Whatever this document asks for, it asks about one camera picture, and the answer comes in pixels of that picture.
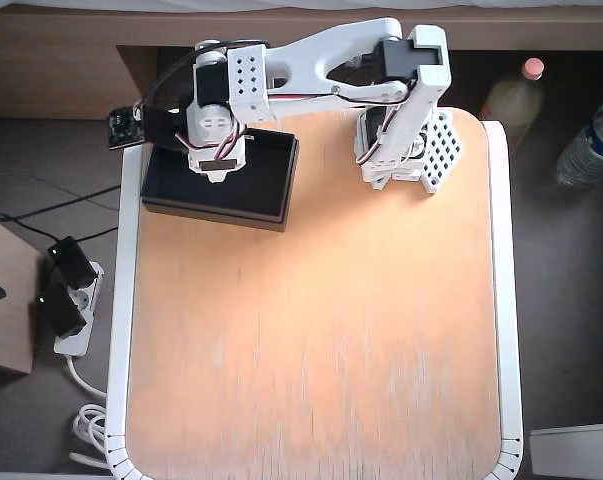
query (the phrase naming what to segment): black box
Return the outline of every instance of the black box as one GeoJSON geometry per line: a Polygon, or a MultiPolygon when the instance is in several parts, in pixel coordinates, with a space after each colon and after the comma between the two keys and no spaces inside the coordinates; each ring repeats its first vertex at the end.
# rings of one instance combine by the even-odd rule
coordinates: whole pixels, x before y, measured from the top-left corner
{"type": "Polygon", "coordinates": [[[141,198],[152,212],[283,231],[298,141],[289,133],[248,129],[246,165],[211,183],[185,154],[153,147],[141,198]]]}

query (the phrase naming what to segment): white bed sheet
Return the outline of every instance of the white bed sheet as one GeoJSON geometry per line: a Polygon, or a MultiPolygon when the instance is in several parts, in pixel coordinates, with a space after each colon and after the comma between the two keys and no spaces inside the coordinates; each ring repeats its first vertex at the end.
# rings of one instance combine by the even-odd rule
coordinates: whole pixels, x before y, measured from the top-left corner
{"type": "MultiPolygon", "coordinates": [[[[0,0],[0,8],[10,3],[13,2],[11,0],[0,0]]],[[[473,5],[486,8],[558,5],[600,6],[603,5],[603,0],[19,0],[18,3],[91,10],[185,13],[239,12],[280,7],[344,10],[366,7],[422,9],[455,5],[473,5]]]]}

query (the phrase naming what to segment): black cable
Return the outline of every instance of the black cable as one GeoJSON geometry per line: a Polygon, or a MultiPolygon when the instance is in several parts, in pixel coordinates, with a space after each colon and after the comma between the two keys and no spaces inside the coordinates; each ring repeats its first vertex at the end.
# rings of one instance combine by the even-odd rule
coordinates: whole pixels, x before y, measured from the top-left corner
{"type": "Polygon", "coordinates": [[[250,47],[252,45],[265,45],[266,48],[270,48],[270,42],[268,42],[267,40],[246,39],[226,40],[222,42],[211,43],[210,45],[206,45],[198,50],[192,49],[179,60],[170,65],[161,75],[159,75],[159,77],[152,83],[152,85],[150,85],[150,88],[148,88],[146,93],[141,97],[141,100],[139,100],[134,105],[134,108],[140,108],[148,100],[151,100],[152,97],[154,97],[154,95],[157,93],[161,85],[163,85],[166,80],[168,80],[168,78],[174,75],[180,68],[183,68],[186,64],[191,66],[199,55],[211,52],[212,50],[216,50],[217,48],[250,47]]]}
{"type": "Polygon", "coordinates": [[[58,242],[59,239],[57,237],[55,237],[54,235],[52,235],[51,233],[45,232],[43,230],[39,230],[38,228],[35,227],[31,227],[30,225],[26,225],[25,223],[20,222],[19,220],[14,220],[12,219],[12,217],[10,217],[10,215],[5,214],[3,212],[0,212],[0,216],[5,218],[5,219],[10,219],[11,222],[16,223],[17,225],[25,228],[26,230],[30,230],[31,232],[35,232],[38,233],[40,235],[45,235],[48,238],[51,238],[52,240],[54,240],[55,242],[58,242]]]}
{"type": "MultiPolygon", "coordinates": [[[[29,173],[12,173],[12,172],[0,172],[0,177],[21,177],[21,178],[29,178],[31,180],[36,180],[37,182],[41,182],[48,187],[52,187],[61,192],[67,193],[68,195],[72,195],[74,198],[79,198],[81,195],[73,192],[72,190],[68,190],[65,187],[61,187],[56,183],[51,182],[50,180],[46,180],[45,178],[37,177],[36,175],[31,175],[29,173]]],[[[110,207],[108,205],[103,205],[102,203],[95,202],[94,200],[86,200],[92,205],[96,205],[97,207],[105,208],[106,210],[110,210],[112,212],[118,212],[119,209],[116,207],[110,207]]]]}
{"type": "Polygon", "coordinates": [[[87,240],[92,240],[93,238],[97,238],[100,237],[102,235],[106,235],[110,232],[114,232],[116,229],[118,229],[119,227],[112,227],[112,228],[108,228],[107,230],[103,230],[102,232],[99,233],[95,233],[93,235],[88,235],[87,237],[81,237],[81,238],[77,238],[75,240],[75,242],[79,243],[79,242],[85,242],[87,240]]]}
{"type": "Polygon", "coordinates": [[[356,98],[349,98],[344,95],[339,95],[338,93],[335,94],[335,96],[339,97],[341,100],[345,100],[346,102],[350,102],[350,103],[360,103],[361,105],[375,105],[378,107],[388,107],[388,106],[392,106],[392,105],[404,104],[410,97],[410,90],[407,91],[407,93],[403,96],[403,98],[401,98],[401,100],[395,100],[395,101],[390,101],[390,102],[374,102],[374,101],[369,101],[369,100],[357,100],[356,98]]]}
{"type": "Polygon", "coordinates": [[[33,217],[35,215],[40,215],[42,213],[46,213],[51,210],[56,210],[58,208],[67,207],[68,205],[73,205],[75,203],[83,202],[85,200],[88,200],[89,198],[103,195],[104,193],[108,193],[113,190],[117,190],[119,188],[121,188],[121,184],[114,185],[113,187],[104,188],[103,190],[99,190],[98,192],[94,192],[89,195],[83,195],[82,197],[75,198],[74,200],[68,200],[67,202],[57,203],[56,205],[51,205],[49,207],[40,208],[39,210],[35,210],[33,212],[23,213],[21,215],[14,215],[14,216],[6,215],[5,218],[0,218],[0,223],[1,222],[16,222],[17,220],[23,220],[24,218],[33,217]]]}

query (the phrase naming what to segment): electrical outlet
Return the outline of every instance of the electrical outlet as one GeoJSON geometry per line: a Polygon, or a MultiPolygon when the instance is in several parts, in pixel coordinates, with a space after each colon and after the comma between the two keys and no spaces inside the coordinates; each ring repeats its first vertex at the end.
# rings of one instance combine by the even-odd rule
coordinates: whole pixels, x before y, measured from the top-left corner
{"type": "Polygon", "coordinates": [[[97,262],[90,262],[97,273],[97,278],[85,288],[74,290],[68,287],[68,295],[77,306],[79,313],[85,320],[85,326],[76,335],[66,338],[57,337],[54,340],[54,351],[63,355],[82,357],[88,351],[90,335],[92,334],[92,323],[94,322],[94,309],[103,282],[103,269],[97,262]]]}

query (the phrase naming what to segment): water bottle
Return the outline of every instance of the water bottle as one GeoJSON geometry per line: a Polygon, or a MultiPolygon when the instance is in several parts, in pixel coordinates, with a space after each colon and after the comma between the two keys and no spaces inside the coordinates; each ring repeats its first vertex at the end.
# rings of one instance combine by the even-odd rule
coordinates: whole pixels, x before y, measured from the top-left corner
{"type": "Polygon", "coordinates": [[[603,105],[581,129],[557,162],[557,182],[585,188],[603,179],[603,105]]]}
{"type": "Polygon", "coordinates": [[[501,122],[511,150],[521,142],[541,110],[543,88],[538,80],[543,68],[541,60],[528,58],[520,73],[507,75],[494,84],[481,109],[481,120],[501,122]]]}

